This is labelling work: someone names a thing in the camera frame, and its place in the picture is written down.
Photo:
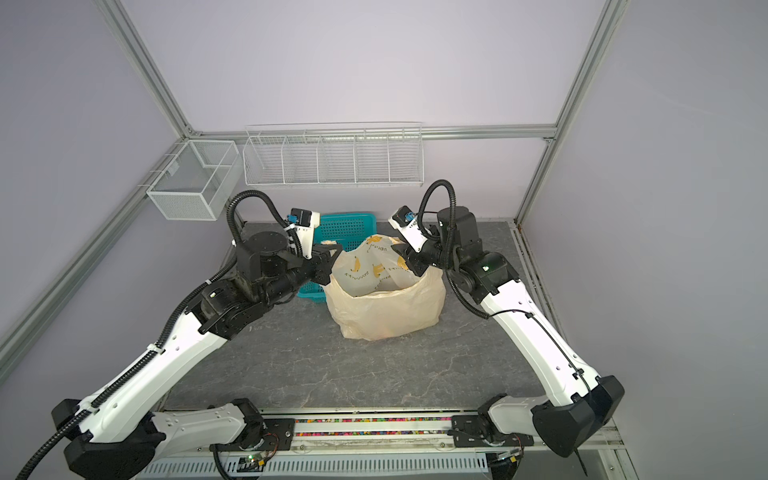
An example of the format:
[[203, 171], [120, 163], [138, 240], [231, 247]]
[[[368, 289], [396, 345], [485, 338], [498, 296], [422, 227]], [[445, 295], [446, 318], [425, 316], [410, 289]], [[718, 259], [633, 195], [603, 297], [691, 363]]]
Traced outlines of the banana print plastic bag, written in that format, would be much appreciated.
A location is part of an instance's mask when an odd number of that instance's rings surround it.
[[346, 339], [377, 341], [436, 325], [443, 310], [443, 272], [418, 276], [394, 248], [405, 243], [375, 234], [335, 261], [323, 287], [331, 317]]

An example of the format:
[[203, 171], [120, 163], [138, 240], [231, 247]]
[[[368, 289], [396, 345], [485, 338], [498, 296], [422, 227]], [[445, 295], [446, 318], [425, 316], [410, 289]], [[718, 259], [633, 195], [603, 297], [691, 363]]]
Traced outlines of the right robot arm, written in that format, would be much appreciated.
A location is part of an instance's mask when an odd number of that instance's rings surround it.
[[468, 309], [509, 336], [544, 388], [541, 400], [502, 394], [485, 403], [478, 413], [490, 429], [488, 441], [537, 435], [552, 452], [568, 457], [611, 420], [624, 386], [613, 375], [599, 374], [568, 345], [506, 257], [484, 249], [467, 208], [439, 211], [436, 225], [428, 228], [403, 206], [389, 224], [403, 241], [395, 250], [406, 266], [418, 276], [441, 270]]

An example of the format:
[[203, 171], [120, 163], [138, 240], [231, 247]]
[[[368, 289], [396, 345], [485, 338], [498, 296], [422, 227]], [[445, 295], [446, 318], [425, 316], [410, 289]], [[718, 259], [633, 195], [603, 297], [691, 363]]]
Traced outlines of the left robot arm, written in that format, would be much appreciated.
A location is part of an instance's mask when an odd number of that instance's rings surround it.
[[52, 412], [57, 435], [69, 440], [69, 469], [85, 479], [130, 479], [164, 456], [215, 445], [258, 448], [268, 434], [253, 403], [161, 413], [153, 406], [195, 365], [309, 282], [326, 285], [343, 249], [310, 245], [307, 254], [286, 235], [258, 232], [234, 239], [235, 256], [174, 310], [158, 338], [109, 384]]

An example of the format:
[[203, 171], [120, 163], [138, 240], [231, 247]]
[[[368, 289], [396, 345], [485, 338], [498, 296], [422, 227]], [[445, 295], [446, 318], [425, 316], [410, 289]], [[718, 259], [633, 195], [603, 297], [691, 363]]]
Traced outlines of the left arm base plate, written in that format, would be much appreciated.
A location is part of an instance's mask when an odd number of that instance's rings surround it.
[[233, 442], [218, 444], [217, 447], [222, 452], [288, 451], [294, 438], [295, 426], [295, 418], [267, 418], [262, 421], [261, 429], [257, 433], [253, 428], [247, 427]]

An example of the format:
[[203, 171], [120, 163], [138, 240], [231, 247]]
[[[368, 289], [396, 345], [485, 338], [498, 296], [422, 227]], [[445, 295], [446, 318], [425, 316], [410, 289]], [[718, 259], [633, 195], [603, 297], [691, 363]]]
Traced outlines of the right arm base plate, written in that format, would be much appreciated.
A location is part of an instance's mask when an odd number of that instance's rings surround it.
[[531, 435], [501, 433], [489, 419], [478, 414], [454, 415], [448, 435], [459, 448], [480, 447], [530, 447], [534, 445]]

